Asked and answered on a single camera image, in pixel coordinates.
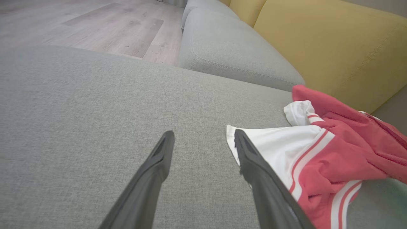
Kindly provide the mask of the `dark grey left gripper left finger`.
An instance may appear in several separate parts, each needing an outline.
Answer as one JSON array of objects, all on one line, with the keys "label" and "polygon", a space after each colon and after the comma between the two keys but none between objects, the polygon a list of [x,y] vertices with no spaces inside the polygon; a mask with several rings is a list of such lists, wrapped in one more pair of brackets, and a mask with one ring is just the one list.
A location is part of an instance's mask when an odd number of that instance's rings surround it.
[{"label": "dark grey left gripper left finger", "polygon": [[174,142],[174,132],[164,132],[104,218],[100,229],[152,228],[159,192],[169,175]]}]

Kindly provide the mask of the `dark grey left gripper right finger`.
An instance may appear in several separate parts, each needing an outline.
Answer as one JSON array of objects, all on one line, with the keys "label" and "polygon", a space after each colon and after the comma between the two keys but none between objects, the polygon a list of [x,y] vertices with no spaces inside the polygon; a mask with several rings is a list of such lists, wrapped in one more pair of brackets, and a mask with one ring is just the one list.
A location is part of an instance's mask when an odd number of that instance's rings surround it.
[{"label": "dark grey left gripper right finger", "polygon": [[314,229],[307,215],[246,133],[235,131],[240,173],[250,184],[262,229]]}]

